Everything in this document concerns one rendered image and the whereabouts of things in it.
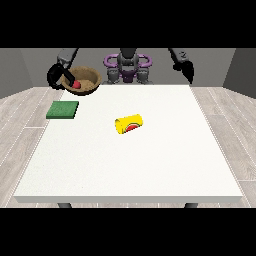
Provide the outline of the brown wooden bowl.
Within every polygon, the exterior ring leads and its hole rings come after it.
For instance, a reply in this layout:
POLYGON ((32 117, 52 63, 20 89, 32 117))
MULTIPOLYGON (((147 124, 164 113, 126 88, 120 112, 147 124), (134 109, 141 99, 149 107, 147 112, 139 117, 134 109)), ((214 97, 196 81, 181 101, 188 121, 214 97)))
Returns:
POLYGON ((70 68, 69 72, 80 83, 81 87, 79 89, 70 87, 70 82, 65 76, 61 77, 61 84, 67 91, 74 95, 89 95, 96 91, 102 82, 102 77, 100 73, 91 67, 77 66, 70 68))

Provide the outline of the green square pad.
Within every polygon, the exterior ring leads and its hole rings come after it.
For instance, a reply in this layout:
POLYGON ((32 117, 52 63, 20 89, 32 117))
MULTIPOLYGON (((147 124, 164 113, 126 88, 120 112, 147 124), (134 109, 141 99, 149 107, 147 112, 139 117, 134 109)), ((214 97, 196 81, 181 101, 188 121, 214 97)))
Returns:
POLYGON ((78 106, 78 101, 54 101, 46 114, 46 118, 73 119, 78 106))

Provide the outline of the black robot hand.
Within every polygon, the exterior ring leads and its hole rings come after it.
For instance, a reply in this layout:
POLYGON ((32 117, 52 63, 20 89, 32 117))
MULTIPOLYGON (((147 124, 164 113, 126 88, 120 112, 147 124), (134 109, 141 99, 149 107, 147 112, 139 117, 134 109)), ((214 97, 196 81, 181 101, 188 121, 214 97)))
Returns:
POLYGON ((48 84, 56 90, 64 90, 64 86, 62 84, 58 84, 61 76, 64 76, 68 79, 68 85, 70 87, 73 86, 75 77, 69 72, 68 69, 65 69, 61 63, 54 64, 49 71, 47 72, 47 82, 48 84))
POLYGON ((194 66, 191 61, 177 62, 173 65, 173 69, 181 71, 190 84, 193 83, 194 66))

